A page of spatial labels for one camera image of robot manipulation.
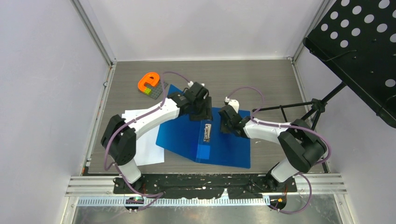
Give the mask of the blue plastic folder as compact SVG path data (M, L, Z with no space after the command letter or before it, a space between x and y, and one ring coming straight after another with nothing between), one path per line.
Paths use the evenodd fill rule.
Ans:
M220 108L212 120L191 121L181 116L159 126L156 144L197 163L250 168L250 139L220 131Z

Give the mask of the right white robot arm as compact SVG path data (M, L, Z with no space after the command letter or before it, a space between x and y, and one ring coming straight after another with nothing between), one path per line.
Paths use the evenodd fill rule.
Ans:
M219 111L220 130L246 139L261 139L279 144L286 156L264 177L265 187L279 191L298 173L307 173L327 153L328 146L305 121L275 123L241 115L231 105Z

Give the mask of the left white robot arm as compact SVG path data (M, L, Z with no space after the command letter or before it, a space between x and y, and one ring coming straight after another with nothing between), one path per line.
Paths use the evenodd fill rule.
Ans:
M148 112L130 121L112 116L101 138L105 157L111 156L115 167L126 179L125 187L132 193L142 190L143 180L134 157L136 142L151 129L167 121L188 116L191 121L212 120L212 99L208 89L198 82L189 82L182 92L172 92Z

